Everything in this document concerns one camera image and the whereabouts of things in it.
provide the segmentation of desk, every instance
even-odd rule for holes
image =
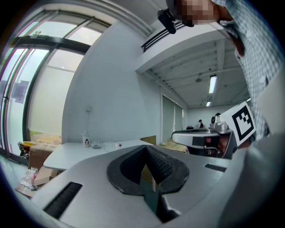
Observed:
[[[151,145],[141,140],[132,140],[122,142],[122,148],[138,145]],[[45,160],[44,167],[64,171],[71,168],[76,163],[91,157],[113,152],[115,150],[114,142],[103,143],[102,148],[93,149],[84,147],[82,143],[67,142],[58,146],[54,152]]]

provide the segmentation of checkered shirt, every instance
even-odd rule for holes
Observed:
[[[212,0],[225,7],[234,19],[220,25],[244,44],[244,56],[235,51],[251,97],[256,124],[256,140],[267,136],[268,126],[257,107],[256,100],[285,63],[283,49],[267,21],[247,0]]]

